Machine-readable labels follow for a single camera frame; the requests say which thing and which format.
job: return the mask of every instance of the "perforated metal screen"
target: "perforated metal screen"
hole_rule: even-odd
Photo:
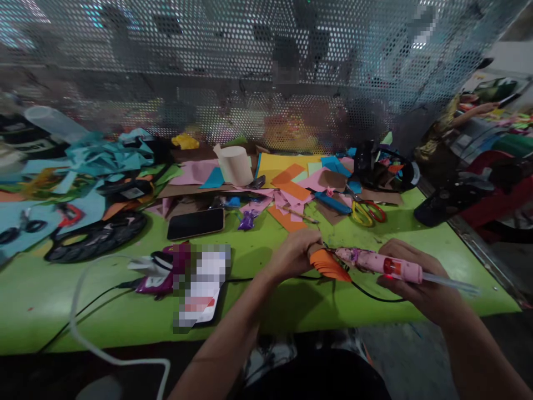
[[[411,150],[527,0],[0,0],[0,84],[91,129]]]

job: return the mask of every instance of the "cardboard tube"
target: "cardboard tube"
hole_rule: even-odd
[[[235,186],[246,186],[253,182],[252,168],[244,147],[230,146],[213,150],[218,156],[218,163],[226,181]]]

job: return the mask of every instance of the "green tabletop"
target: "green tabletop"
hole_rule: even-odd
[[[305,212],[320,221],[324,240],[331,247],[357,246],[378,250],[389,238],[402,239],[438,258],[453,279],[473,283],[481,296],[467,298],[480,315],[518,312],[515,301],[496,283],[461,239],[447,225],[421,226],[413,209],[424,196],[418,189],[403,194],[405,204],[383,207],[388,221],[365,228],[347,218],[330,225],[312,203]],[[135,241],[120,248],[117,254],[145,256],[170,244],[166,240],[167,224],[149,215],[149,223]],[[224,232],[191,240],[197,244],[224,244],[232,247],[232,277],[252,277],[270,259],[272,251],[287,236],[286,230],[268,213],[255,220],[255,228],[237,231],[237,215],[228,214]],[[41,243],[20,254],[0,272],[0,354],[35,352],[67,322],[74,285],[85,265],[50,264],[43,259],[50,243]],[[102,260],[92,268],[83,286],[80,308],[94,297],[120,282],[133,280],[138,274],[126,269],[123,258]],[[316,271],[309,275],[316,276]],[[375,284],[376,275],[359,271],[352,279],[369,293],[383,298],[395,295]],[[222,314],[237,300],[247,283],[229,283],[221,296]],[[169,296],[156,302],[152,296],[111,291],[91,306],[79,319],[79,329],[100,347],[133,346],[162,341],[205,339],[213,326],[193,328],[188,334],[173,332],[173,313],[177,299]],[[266,306],[261,330],[264,333],[305,332],[320,329],[355,327],[367,324],[418,321],[424,317],[408,302],[375,301],[345,282],[302,281],[283,283]],[[68,352],[81,346],[64,334],[48,351]]]

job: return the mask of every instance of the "hand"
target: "hand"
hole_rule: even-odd
[[[320,231],[301,229],[290,233],[262,272],[276,283],[281,283],[311,270],[307,249],[313,243],[322,243]]]
[[[499,105],[500,103],[485,103],[473,108],[472,110],[475,111],[476,115],[482,115],[494,111]]]
[[[379,249],[379,254],[417,263],[424,272],[449,278],[439,260],[401,240],[389,240]],[[464,321],[471,312],[457,289],[448,286],[427,281],[421,284],[406,283],[385,276],[378,278],[378,285],[413,303],[422,314],[441,328]]]

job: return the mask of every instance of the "blurred phone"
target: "blurred phone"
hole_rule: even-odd
[[[224,209],[213,208],[170,219],[167,240],[176,241],[224,230]]]

